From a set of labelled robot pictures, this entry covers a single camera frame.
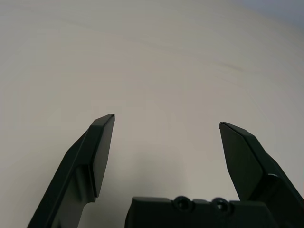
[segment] beige background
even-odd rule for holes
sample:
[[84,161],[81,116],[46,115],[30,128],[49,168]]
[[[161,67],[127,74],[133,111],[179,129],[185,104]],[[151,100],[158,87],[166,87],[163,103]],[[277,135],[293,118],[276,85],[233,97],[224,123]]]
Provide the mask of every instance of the beige background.
[[26,227],[62,157],[116,114],[80,228],[132,196],[238,199],[218,124],[256,135],[304,195],[304,35],[223,0],[0,1],[0,221]]

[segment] white wall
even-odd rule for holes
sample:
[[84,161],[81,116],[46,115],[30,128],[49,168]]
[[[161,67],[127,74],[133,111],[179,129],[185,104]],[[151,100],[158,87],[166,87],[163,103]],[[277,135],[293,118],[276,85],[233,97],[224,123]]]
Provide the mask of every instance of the white wall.
[[304,35],[224,0],[1,0],[0,221],[25,227],[62,157],[116,114],[79,227],[132,196],[237,199],[220,121],[249,130],[301,193]]
[[233,0],[266,16],[295,24],[304,29],[304,1],[302,0]]

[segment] black plastic part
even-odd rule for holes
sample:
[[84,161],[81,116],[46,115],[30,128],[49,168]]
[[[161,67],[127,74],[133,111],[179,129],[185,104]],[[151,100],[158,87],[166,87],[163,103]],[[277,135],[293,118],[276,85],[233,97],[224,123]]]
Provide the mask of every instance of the black plastic part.
[[76,228],[82,210],[99,196],[114,114],[95,120],[66,152],[28,228]]
[[[216,198],[212,202],[195,199],[193,209],[176,209],[179,198],[134,197],[125,228],[277,228],[268,208],[261,202],[227,202]],[[218,204],[227,207],[221,210]]]
[[232,124],[219,125],[228,172],[241,201],[264,202],[279,226],[304,226],[304,201],[256,137]]

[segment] white surface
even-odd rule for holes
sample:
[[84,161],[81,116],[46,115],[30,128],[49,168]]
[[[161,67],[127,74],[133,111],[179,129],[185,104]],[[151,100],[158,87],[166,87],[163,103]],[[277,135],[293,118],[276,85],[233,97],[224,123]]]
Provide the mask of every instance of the white surface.
[[80,228],[132,196],[237,199],[218,124],[256,135],[304,195],[304,35],[221,0],[0,4],[0,221],[25,227],[62,157],[116,114]]

